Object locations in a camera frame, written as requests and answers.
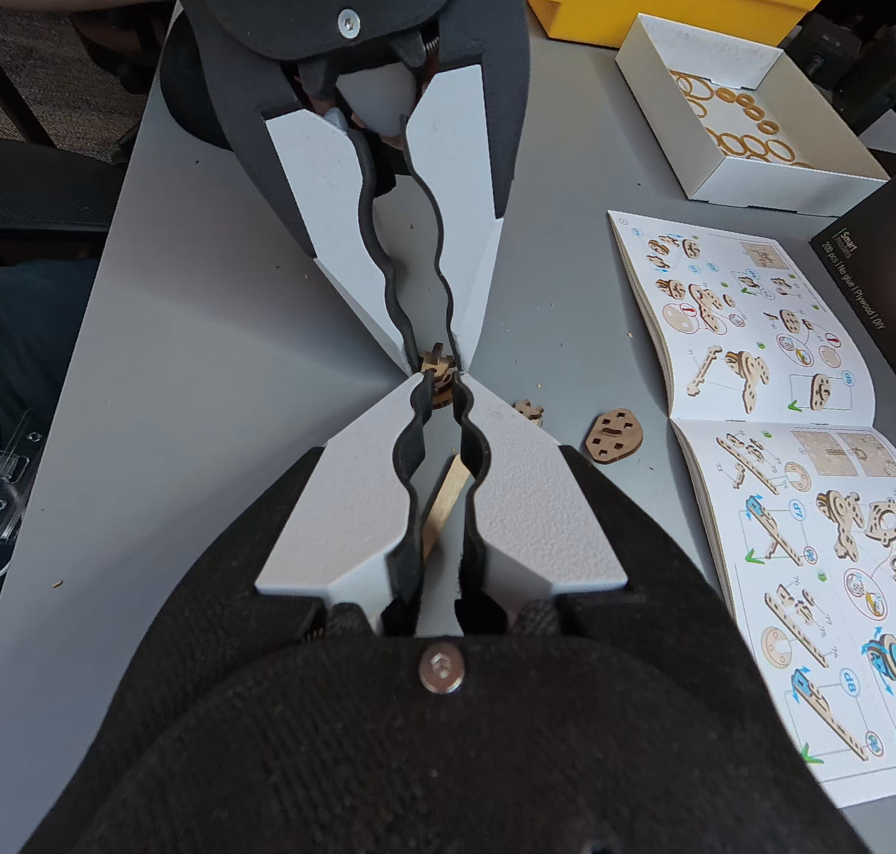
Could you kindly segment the open instruction booklet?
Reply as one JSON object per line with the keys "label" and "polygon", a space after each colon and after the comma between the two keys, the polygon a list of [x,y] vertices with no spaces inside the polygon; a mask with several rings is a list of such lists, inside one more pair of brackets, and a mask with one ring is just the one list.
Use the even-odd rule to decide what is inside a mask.
{"label": "open instruction booklet", "polygon": [[778,242],[609,211],[735,623],[837,806],[895,791],[895,459]]}

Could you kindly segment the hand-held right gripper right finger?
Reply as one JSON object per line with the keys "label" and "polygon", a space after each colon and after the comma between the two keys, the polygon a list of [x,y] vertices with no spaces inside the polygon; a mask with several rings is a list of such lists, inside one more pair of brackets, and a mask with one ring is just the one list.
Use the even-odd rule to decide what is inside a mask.
{"label": "hand-held right gripper right finger", "polygon": [[620,589],[626,573],[549,434],[461,374],[454,381],[465,506],[455,615],[465,634],[501,634],[532,600]]}

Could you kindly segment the black office chair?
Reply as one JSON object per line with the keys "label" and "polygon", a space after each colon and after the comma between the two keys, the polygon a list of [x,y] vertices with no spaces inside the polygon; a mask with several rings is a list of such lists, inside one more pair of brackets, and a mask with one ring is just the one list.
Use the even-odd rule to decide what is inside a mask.
{"label": "black office chair", "polygon": [[2,11],[3,266],[101,254],[172,9]]}

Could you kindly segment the group of wooden rings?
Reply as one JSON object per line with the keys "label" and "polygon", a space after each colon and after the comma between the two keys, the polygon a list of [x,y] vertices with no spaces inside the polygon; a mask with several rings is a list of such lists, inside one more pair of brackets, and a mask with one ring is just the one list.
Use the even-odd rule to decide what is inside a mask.
{"label": "group of wooden rings", "polygon": [[812,168],[754,91],[717,85],[681,71],[669,73],[724,156]]}

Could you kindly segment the black model kit box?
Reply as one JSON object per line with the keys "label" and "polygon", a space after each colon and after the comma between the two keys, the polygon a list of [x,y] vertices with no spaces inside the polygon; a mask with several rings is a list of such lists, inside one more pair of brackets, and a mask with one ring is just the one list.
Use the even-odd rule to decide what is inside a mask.
{"label": "black model kit box", "polygon": [[819,232],[810,245],[895,367],[895,179]]}

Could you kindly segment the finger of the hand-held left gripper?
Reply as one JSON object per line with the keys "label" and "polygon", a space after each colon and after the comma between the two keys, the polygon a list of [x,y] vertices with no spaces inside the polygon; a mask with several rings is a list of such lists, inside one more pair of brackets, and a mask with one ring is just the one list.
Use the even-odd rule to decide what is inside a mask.
{"label": "finger of the hand-held left gripper", "polygon": [[386,278],[364,244],[362,168],[348,131],[309,110],[265,121],[321,272],[406,374],[414,374],[386,306]]}
{"label": "finger of the hand-held left gripper", "polygon": [[406,124],[412,172],[442,220],[438,271],[451,295],[448,330],[469,367],[487,309],[503,220],[496,217],[482,71],[434,75]]}

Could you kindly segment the small wooden gear assembly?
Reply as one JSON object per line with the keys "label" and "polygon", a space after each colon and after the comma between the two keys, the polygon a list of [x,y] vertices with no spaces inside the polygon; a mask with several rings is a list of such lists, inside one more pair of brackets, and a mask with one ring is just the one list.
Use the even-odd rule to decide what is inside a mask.
{"label": "small wooden gear assembly", "polygon": [[421,355],[421,371],[432,372],[434,376],[433,409],[442,409],[452,404],[454,390],[455,358],[443,352],[444,344],[437,342],[433,349]]}

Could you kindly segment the white cardboard box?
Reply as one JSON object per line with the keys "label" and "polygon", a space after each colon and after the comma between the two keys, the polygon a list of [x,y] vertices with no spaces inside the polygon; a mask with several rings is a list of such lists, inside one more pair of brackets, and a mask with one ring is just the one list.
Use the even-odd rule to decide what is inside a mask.
{"label": "white cardboard box", "polygon": [[[641,13],[616,62],[690,199],[837,217],[889,180],[779,48]],[[812,168],[724,156],[670,70],[754,91]]]}

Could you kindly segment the thin plywood strip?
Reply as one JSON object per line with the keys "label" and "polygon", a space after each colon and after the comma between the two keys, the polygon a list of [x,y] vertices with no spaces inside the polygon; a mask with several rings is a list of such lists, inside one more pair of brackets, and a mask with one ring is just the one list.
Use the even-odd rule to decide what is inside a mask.
{"label": "thin plywood strip", "polygon": [[423,523],[421,541],[424,561],[440,539],[443,528],[469,477],[469,470],[464,465],[461,455],[454,454]]}

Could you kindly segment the oval slotted wooden disc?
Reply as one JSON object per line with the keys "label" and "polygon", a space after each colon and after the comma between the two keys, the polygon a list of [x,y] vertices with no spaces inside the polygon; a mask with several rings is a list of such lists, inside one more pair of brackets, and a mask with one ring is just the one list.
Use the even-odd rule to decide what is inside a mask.
{"label": "oval slotted wooden disc", "polygon": [[595,419],[586,439],[585,449],[593,461],[609,465],[640,449],[644,431],[629,409],[611,409]]}

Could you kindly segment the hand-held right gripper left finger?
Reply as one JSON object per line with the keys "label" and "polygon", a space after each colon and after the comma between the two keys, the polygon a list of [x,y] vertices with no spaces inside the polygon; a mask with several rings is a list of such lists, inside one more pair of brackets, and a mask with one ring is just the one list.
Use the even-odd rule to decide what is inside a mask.
{"label": "hand-held right gripper left finger", "polygon": [[333,436],[255,581],[267,595],[353,603],[376,632],[413,626],[423,573],[418,497],[429,374]]}

